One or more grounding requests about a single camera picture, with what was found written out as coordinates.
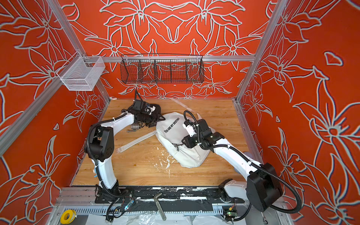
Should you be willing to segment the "white backpack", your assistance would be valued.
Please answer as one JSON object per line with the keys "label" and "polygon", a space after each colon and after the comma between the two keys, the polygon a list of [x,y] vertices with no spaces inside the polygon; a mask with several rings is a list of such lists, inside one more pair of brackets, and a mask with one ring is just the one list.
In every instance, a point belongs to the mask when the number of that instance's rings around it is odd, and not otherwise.
{"label": "white backpack", "polygon": [[130,147],[152,136],[156,136],[167,152],[175,158],[182,167],[199,167],[205,161],[210,151],[202,150],[199,146],[190,148],[182,143],[182,139],[188,135],[188,132],[183,127],[185,122],[183,114],[170,112],[165,114],[164,117],[165,121],[158,122],[155,131],[117,148],[116,151],[118,153],[124,152]]}

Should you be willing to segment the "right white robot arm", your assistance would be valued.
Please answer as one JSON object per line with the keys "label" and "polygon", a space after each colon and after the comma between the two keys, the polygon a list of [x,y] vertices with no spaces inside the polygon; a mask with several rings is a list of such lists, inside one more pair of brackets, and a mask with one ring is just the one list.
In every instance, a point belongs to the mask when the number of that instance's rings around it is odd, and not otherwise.
{"label": "right white robot arm", "polygon": [[[197,120],[189,111],[183,113],[184,124],[188,135],[182,143],[188,147],[200,147],[204,151],[211,151],[232,165],[247,181],[242,186],[235,180],[224,183],[225,194],[230,198],[240,198],[249,201],[258,211],[264,212],[272,208],[278,212],[295,214],[302,209],[302,199],[296,189],[278,177],[275,168],[269,164],[262,164],[238,149],[236,149],[222,134],[212,132],[206,120]],[[295,197],[296,205],[291,209],[283,209],[274,203],[283,196],[283,187],[288,188]]]}

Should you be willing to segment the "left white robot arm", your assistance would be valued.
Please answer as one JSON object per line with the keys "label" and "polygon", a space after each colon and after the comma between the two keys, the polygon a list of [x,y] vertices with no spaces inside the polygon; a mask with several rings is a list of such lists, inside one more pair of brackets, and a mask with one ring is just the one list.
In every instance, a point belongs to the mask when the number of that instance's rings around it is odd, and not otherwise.
{"label": "left white robot arm", "polygon": [[112,198],[126,195],[119,189],[119,182],[112,165],[115,135],[130,125],[151,128],[164,120],[160,105],[145,102],[136,91],[132,105],[122,109],[119,116],[91,125],[84,149],[94,164],[94,172],[99,181],[98,190],[101,194]]}

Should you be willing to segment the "silver wrench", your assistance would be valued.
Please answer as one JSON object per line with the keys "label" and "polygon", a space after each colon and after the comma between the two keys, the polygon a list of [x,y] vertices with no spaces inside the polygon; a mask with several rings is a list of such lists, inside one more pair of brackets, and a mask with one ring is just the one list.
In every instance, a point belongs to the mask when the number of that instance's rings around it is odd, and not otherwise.
{"label": "silver wrench", "polygon": [[267,220],[265,214],[263,212],[261,212],[261,215],[262,215],[262,219],[263,219],[263,224],[268,225],[269,223],[268,223],[268,220]]}

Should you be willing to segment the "yellow tape roll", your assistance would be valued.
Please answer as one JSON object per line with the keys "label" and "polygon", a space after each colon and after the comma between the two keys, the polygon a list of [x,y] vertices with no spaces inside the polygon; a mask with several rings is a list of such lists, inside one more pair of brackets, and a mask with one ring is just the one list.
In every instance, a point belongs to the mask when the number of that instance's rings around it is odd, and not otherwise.
{"label": "yellow tape roll", "polygon": [[62,213],[60,218],[60,223],[62,225],[69,225],[77,217],[77,213],[74,210],[66,210]]}

